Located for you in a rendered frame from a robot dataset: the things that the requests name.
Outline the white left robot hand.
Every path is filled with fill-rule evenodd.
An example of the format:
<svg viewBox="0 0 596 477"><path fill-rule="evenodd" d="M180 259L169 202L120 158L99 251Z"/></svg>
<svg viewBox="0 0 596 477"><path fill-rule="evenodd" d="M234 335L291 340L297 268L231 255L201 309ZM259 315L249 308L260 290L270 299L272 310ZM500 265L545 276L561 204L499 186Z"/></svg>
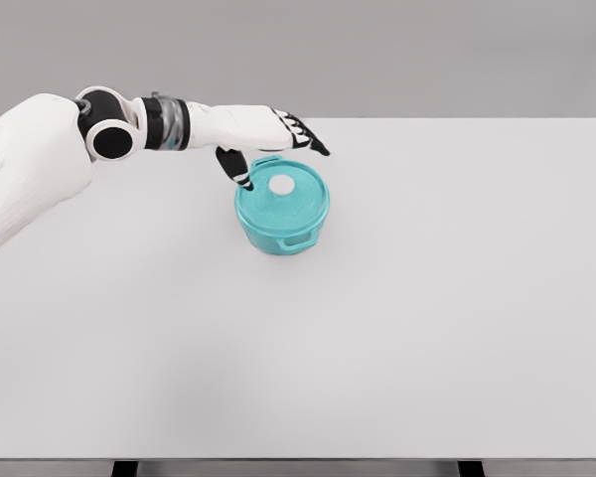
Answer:
<svg viewBox="0 0 596 477"><path fill-rule="evenodd" d="M249 178L243 151L284 151L310 148L323 156L330 151L316 134L292 113L265 105L231 105L213 107L217 122L209 143L217 146L221 161L233 160L238 172L232 176L246 191L254 186Z"/></svg>

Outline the teal pot lid white knob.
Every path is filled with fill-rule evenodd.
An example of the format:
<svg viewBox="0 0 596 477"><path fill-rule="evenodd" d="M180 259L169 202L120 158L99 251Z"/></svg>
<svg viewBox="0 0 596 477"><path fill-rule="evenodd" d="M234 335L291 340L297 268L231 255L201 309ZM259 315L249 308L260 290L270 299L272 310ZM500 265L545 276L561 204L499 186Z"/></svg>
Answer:
<svg viewBox="0 0 596 477"><path fill-rule="evenodd" d="M276 176L287 176L294 187L286 195L270 189ZM254 161L249 170L254 189L238 188L234 197L236 215L245 226L266 235L289 236L320 225L330 207L329 190L311 167L281 156Z"/></svg>

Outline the teal pot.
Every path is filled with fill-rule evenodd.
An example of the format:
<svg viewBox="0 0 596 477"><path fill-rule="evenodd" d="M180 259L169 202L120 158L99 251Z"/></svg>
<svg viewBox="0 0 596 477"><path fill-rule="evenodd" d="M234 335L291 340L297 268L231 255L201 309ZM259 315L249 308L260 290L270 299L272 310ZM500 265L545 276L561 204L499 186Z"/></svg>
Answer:
<svg viewBox="0 0 596 477"><path fill-rule="evenodd" d="M279 155L254 161L251 191L238 188L235 213L252 245L291 255L314 246L330 210L330 192L311 167Z"/></svg>

